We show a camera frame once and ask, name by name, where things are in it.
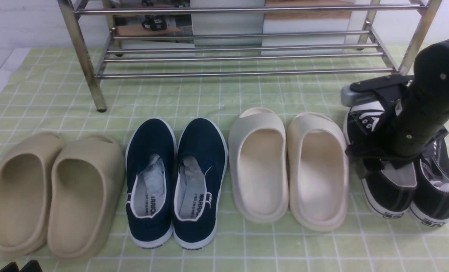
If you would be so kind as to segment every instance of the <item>navy canvas shoe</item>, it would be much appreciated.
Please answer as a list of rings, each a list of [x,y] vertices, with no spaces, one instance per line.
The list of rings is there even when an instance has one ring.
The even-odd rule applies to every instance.
[[[216,124],[204,118],[191,121],[179,140],[177,163],[174,237],[183,248],[196,250],[212,241],[218,227],[228,147]]]
[[[134,243],[162,246],[172,236],[172,169],[176,137],[164,120],[145,121],[132,135],[127,167],[127,217]]]

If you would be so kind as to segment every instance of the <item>floor mat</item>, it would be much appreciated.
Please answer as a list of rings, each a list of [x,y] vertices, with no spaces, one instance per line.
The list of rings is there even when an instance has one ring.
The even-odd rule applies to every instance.
[[[389,48],[400,60],[406,48]],[[100,51],[90,50],[97,62]],[[383,67],[380,57],[357,59],[193,62],[136,66],[109,65],[108,73],[213,72],[313,68]],[[285,122],[313,111],[343,123],[347,108],[340,89],[378,74],[232,77],[222,79],[104,80],[109,109],[98,113],[72,48],[34,49],[0,94],[0,160],[15,144],[38,131],[56,131],[69,142],[104,133],[126,147],[134,130],[150,117],[161,117],[179,138],[195,117],[212,119],[227,138],[232,122],[251,107],[268,107]],[[449,136],[446,138],[449,152]],[[385,221],[371,214],[359,179],[351,171],[349,208],[342,227],[316,233],[288,212],[275,224],[253,224],[236,210],[229,171],[219,201],[218,232],[202,250],[185,251],[173,238],[145,250],[133,244],[127,227],[124,188],[105,247],[90,260],[58,262],[47,246],[30,256],[45,272],[440,272],[449,271],[449,223],[432,229],[405,215]],[[0,269],[9,260],[0,258]]]

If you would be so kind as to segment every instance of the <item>beige slide sandal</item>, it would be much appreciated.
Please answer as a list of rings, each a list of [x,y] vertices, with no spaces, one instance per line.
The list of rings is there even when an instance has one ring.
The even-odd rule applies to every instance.
[[[287,130],[290,210],[314,231],[340,227],[347,215],[349,161],[340,128],[328,117],[304,112]]]
[[[108,136],[70,143],[52,170],[48,247],[58,258],[86,258],[107,240],[125,175],[122,150]]]
[[[255,223],[276,222],[288,209],[285,127],[272,110],[243,112],[229,132],[236,208]]]
[[[0,254],[26,255],[46,241],[51,167],[65,143],[38,133],[14,146],[0,164]]]

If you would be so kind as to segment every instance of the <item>white wall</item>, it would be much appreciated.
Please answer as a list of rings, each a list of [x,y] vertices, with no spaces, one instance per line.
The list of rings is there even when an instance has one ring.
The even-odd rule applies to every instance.
[[[383,0],[383,3],[409,3]],[[89,7],[101,7],[92,0]],[[364,13],[354,12],[351,24],[360,26]],[[374,27],[385,43],[407,43],[416,28],[416,11],[378,12]],[[82,17],[82,31],[89,47],[102,46],[107,35],[103,17]],[[443,4],[431,26],[426,43],[449,38],[449,0]],[[56,0],[0,0],[0,48],[71,46]]]

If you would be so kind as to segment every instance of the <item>shoe rack leg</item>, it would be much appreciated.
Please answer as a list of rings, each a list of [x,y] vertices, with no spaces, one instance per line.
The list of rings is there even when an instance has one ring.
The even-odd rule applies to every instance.
[[[370,0],[371,5],[379,5],[380,0]],[[377,11],[369,10],[367,11],[366,20],[364,20],[364,26],[362,26],[362,30],[370,30],[370,26],[374,24],[375,16]],[[367,43],[368,34],[362,34],[359,37],[359,43]]]
[[[112,3],[110,0],[102,0],[102,5],[105,9],[112,9]],[[114,16],[106,15],[105,18],[107,20],[108,30],[112,33],[112,36],[115,36],[117,34],[117,27],[115,26]],[[114,49],[122,49],[122,42],[120,40],[113,40],[112,43],[114,45]]]
[[[426,10],[424,11],[421,20],[416,28],[416,32],[412,36],[412,40],[409,43],[409,47],[407,48],[406,54],[402,59],[402,63],[399,67],[399,73],[406,75],[409,73],[409,70],[416,59],[417,54],[423,45],[424,38],[426,37],[427,32],[431,24],[433,23],[434,17],[437,13],[441,5],[442,0],[428,0],[426,5]]]
[[[92,61],[90,60],[90,55],[88,54],[85,40],[83,39],[82,30],[80,29],[80,25],[74,14],[72,0],[58,0],[58,4],[60,5],[63,19],[65,20],[68,33],[72,39],[76,55],[82,66],[83,74],[88,84],[88,88],[90,89],[93,102],[95,103],[98,112],[105,112],[107,110],[107,105],[105,104],[99,81],[95,77]]]

